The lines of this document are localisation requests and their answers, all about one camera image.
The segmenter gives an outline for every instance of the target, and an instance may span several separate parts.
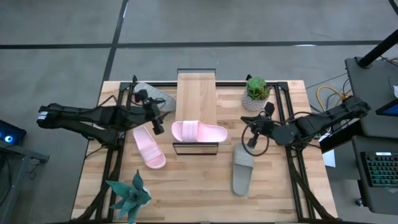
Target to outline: plant pot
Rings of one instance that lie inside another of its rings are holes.
[[[149,189],[147,189],[146,187],[144,187],[144,190],[149,194],[149,196],[150,196],[150,191],[149,191]],[[150,202],[151,200],[149,200],[145,205],[141,205],[139,208],[145,208],[148,204],[149,204],[149,202]]]
[[[242,98],[242,105],[245,109],[249,111],[262,111],[266,103],[268,102],[269,94],[265,100],[253,100],[248,95],[248,88],[244,89],[244,94]]]

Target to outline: paper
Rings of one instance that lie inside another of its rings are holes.
[[[329,135],[330,135],[329,133],[324,134],[323,136],[321,136],[319,141],[322,141],[324,138],[328,137]],[[323,153],[322,157],[323,157],[323,162],[325,163],[325,166],[336,167],[335,150],[334,149]]]

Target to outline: yellow cable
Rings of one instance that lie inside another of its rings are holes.
[[[348,93],[350,92],[351,90],[348,90],[347,92],[346,92],[346,95],[345,96],[342,96],[340,99],[338,99],[338,101],[337,101],[337,103],[336,103],[336,105],[335,106],[337,106],[338,105],[338,103],[341,101],[341,100],[345,100],[345,99],[347,99],[348,98]]]
[[[335,88],[333,88],[333,87],[331,87],[331,86],[320,86],[320,87],[318,88],[318,90],[317,90],[317,99],[318,99],[319,105],[321,105],[323,111],[325,111],[326,109],[325,109],[325,107],[324,107],[324,105],[323,105],[323,103],[322,103],[322,101],[321,101],[321,99],[320,99],[320,97],[319,97],[319,91],[320,91],[321,89],[323,89],[323,88],[327,88],[327,89],[329,89],[329,90],[332,90],[332,91],[334,91],[336,94],[339,94],[339,95],[341,96],[341,98],[345,98],[343,94],[341,94],[339,91],[337,91]]]

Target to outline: concrete floor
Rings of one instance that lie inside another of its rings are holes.
[[[121,5],[122,0],[0,0],[0,44],[111,43]],[[130,0],[119,42],[382,40],[397,20],[387,0]],[[317,83],[344,74],[345,58],[373,47],[117,49],[109,79],[175,80],[178,68],[215,68],[219,80],[247,74],[304,80],[310,103],[320,108],[317,88],[340,90],[347,76]],[[87,141],[62,129],[40,129],[37,110],[53,102],[94,106],[108,54],[109,49],[0,50],[0,119],[27,130],[25,146],[51,155],[36,179],[26,180],[13,223],[70,218]],[[396,47],[384,56],[395,55]],[[322,91],[321,98],[329,94]],[[359,196],[355,182],[333,177],[330,183],[340,218],[395,223],[395,216],[353,204]]]

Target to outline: succulent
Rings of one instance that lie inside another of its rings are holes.
[[[106,181],[112,190],[122,197],[123,199],[111,206],[113,209],[121,209],[116,219],[128,214],[127,222],[128,224],[133,224],[136,221],[136,216],[138,209],[141,205],[145,205],[151,197],[144,190],[144,181],[139,175],[139,171],[135,174],[132,185],[127,185],[125,183],[116,181]]]
[[[260,77],[248,80],[248,96],[252,100],[265,100],[268,97],[270,88],[267,82]]]

